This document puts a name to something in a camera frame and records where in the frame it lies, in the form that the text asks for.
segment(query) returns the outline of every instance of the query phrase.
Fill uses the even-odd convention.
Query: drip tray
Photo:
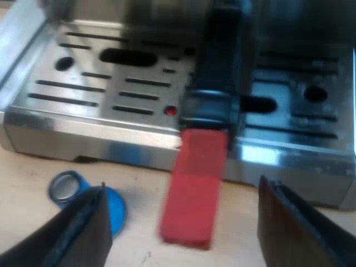
[[[104,26],[63,24],[49,37],[5,113],[10,146],[171,170],[200,37]],[[226,179],[256,186],[266,175],[310,202],[356,209],[353,53],[262,41]]]

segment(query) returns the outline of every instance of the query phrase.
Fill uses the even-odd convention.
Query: red block
[[[182,133],[159,231],[165,242],[210,248],[227,146],[228,135],[221,131]]]

